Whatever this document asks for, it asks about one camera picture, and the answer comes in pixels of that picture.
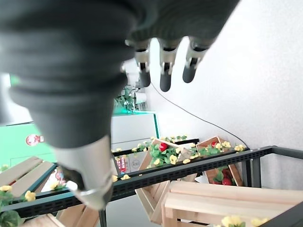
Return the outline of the right robot hand black cloth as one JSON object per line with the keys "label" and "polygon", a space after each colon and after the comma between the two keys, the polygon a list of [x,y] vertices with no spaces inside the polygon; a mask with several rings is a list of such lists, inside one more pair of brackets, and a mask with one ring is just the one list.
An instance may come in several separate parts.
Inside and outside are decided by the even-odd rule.
{"label": "right robot hand black cloth", "polygon": [[135,58],[151,82],[149,43],[160,43],[160,88],[170,89],[177,47],[190,39],[183,80],[234,11],[236,0],[3,0],[0,70],[15,75],[11,99],[29,110],[54,148],[69,189],[103,210],[112,196],[111,116]]}

